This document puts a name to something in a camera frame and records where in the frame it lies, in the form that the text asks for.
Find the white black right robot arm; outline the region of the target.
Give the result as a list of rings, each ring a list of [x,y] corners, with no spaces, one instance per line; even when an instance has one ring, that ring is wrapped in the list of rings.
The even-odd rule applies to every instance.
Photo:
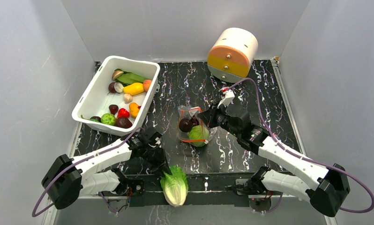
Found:
[[[306,161],[306,158],[295,150],[280,148],[269,132],[251,122],[247,112],[230,116],[223,105],[214,105],[197,116],[209,128],[221,127],[234,135],[245,150],[267,158],[290,172],[279,173],[262,166],[245,182],[236,180],[233,188],[237,194],[255,195],[275,191],[292,195],[309,202],[327,217],[334,217],[340,210],[350,192],[342,166],[335,164],[334,168],[329,168],[315,165]]]

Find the dark purple grape bunch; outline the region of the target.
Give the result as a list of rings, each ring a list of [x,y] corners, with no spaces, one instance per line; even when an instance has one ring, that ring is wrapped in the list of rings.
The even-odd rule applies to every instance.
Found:
[[[201,126],[202,125],[202,120],[200,118],[197,118],[196,116],[193,116],[190,119],[190,121],[191,121],[193,127]]]

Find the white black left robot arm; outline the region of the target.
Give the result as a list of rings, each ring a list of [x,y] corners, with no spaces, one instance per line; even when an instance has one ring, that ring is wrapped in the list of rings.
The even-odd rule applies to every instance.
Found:
[[[171,175],[162,136],[153,127],[137,128],[114,143],[85,155],[57,157],[42,180],[45,194],[58,210],[65,209],[79,197],[111,192],[116,195],[142,195],[144,182],[128,178],[112,165],[142,158],[151,164],[150,173]]]

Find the yellow lemon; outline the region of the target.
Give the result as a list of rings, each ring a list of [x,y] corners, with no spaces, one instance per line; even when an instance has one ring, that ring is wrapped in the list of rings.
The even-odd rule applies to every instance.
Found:
[[[131,96],[135,96],[135,95],[145,92],[145,89],[144,89],[143,83],[135,82],[131,85],[124,87],[123,92],[125,94],[130,94]]]

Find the green lettuce leaf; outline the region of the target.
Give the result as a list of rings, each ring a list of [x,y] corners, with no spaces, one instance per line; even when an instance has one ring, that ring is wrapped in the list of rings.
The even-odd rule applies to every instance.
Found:
[[[166,201],[173,207],[184,205],[188,194],[187,175],[182,168],[171,166],[172,174],[164,173],[160,180]]]

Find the orange peach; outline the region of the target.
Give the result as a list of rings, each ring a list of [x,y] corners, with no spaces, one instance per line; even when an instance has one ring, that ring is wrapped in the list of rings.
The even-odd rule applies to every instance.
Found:
[[[144,91],[145,92],[148,92],[149,91],[149,89],[150,89],[150,86],[151,86],[151,80],[145,80],[144,82],[143,82],[143,88],[144,88]]]

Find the green cabbage ball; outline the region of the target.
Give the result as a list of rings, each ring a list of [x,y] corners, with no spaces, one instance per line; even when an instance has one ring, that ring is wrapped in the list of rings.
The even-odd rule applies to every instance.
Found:
[[[210,132],[205,126],[196,126],[188,133],[190,144],[195,147],[203,147],[209,143]]]

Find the clear zip top bag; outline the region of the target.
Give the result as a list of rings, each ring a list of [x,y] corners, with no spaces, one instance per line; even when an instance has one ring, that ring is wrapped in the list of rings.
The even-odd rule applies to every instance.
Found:
[[[203,147],[208,144],[217,132],[217,128],[208,128],[198,114],[202,112],[200,107],[180,105],[178,107],[179,121],[177,137],[184,143],[195,147]]]

